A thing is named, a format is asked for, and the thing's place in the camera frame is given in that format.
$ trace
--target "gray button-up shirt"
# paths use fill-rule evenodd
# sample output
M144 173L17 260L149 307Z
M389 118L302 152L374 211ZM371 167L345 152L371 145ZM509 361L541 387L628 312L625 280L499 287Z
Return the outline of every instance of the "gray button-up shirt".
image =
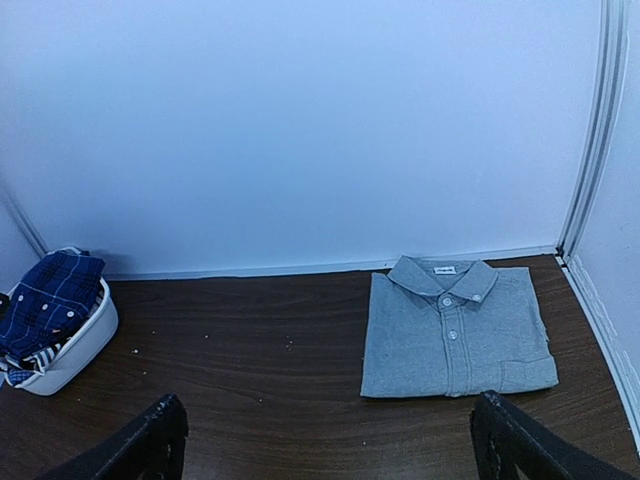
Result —
M558 384L528 268L402 257L373 274L361 395L472 395Z

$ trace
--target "white backdrop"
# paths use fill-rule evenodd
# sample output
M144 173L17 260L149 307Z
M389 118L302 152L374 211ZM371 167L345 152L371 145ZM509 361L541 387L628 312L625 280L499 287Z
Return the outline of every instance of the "white backdrop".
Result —
M609 156L576 254L604 303L611 331L617 333L616 341L622 344L637 374L640 372L640 5L637 2L629 4L629 53L624 82ZM637 377L633 382L638 384Z
M38 256L0 202L0 292L8 293L37 261Z
M0 158L47 244L111 272L555 245L599 8L5 2Z

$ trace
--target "dark wood surface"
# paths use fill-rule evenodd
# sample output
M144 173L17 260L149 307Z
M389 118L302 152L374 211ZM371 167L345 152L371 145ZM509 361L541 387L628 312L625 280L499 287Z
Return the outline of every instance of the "dark wood surface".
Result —
M509 399L640 476L616 389L552 256L531 272L560 385ZM121 326L50 398L0 392L0 478L32 478L165 392L184 402L185 479L473 479L474 398L358 396L370 274L113 283Z

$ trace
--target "blue plaid shirt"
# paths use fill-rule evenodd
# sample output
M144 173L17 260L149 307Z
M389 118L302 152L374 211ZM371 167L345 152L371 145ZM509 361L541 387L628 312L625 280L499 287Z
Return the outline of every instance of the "blue plaid shirt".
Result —
M100 291L104 261L50 253L22 278L0 322L0 355L19 361L75 334Z

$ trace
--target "shirt label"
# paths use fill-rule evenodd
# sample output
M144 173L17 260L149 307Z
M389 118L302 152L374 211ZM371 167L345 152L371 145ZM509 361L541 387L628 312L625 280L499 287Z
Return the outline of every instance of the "shirt label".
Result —
M456 267L435 267L433 271L436 275L455 275Z

